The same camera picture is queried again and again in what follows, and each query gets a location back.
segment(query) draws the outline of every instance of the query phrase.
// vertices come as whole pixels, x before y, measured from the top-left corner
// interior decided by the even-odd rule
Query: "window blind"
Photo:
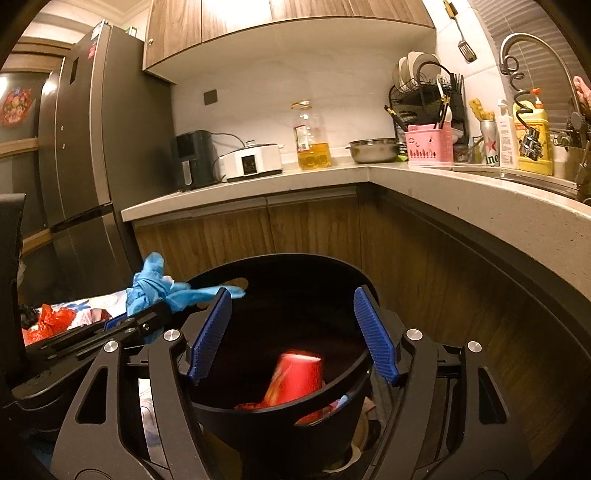
[[[534,0],[469,0],[480,13],[480,18],[494,43],[495,53],[507,35],[524,32],[548,42],[563,58],[571,74],[582,77],[591,87],[583,67],[573,50],[552,19]],[[516,86],[523,89],[539,87],[540,98],[550,120],[550,128],[564,129],[570,115],[571,98],[568,80],[554,57],[544,48],[529,42],[513,46],[509,52],[519,61],[519,69],[525,74],[523,80],[516,80]],[[504,76],[505,91],[512,99],[515,91]]]

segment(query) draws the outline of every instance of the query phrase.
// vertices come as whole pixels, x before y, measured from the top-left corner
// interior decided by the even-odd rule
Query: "sink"
[[[511,168],[488,167],[479,165],[456,165],[447,167],[445,170],[461,171],[482,177],[500,179],[535,187],[547,192],[556,193],[572,200],[577,200],[577,185],[573,181],[540,175]]]

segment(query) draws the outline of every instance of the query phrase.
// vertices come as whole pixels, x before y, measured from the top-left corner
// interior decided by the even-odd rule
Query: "plastic bag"
[[[64,332],[76,318],[76,312],[67,308],[54,310],[50,305],[43,304],[37,330],[29,330],[29,343],[38,342],[44,338]]]

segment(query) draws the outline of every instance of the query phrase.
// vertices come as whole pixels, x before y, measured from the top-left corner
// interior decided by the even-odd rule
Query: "pink utensil holder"
[[[433,128],[433,124],[409,125],[404,136],[407,141],[409,165],[453,165],[450,122],[445,122],[443,128]]]

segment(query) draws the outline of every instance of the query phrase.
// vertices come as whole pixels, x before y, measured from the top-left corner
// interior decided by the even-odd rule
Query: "electrical outlet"
[[[203,102],[205,105],[211,105],[217,102],[217,90],[209,90],[203,94]]]

